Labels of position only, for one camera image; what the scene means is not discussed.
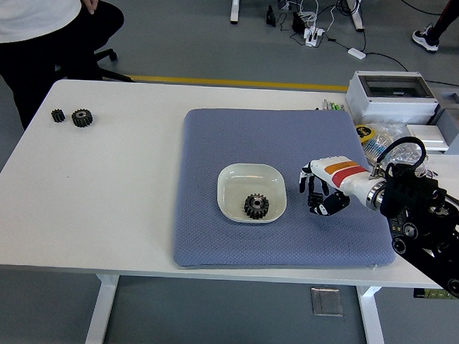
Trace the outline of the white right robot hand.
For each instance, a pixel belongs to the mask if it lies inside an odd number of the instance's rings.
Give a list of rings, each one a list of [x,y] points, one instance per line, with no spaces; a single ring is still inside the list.
[[[300,193],[308,192],[311,213],[331,216],[344,209],[353,196],[370,210],[378,210],[385,182],[345,156],[321,158],[301,169]]]

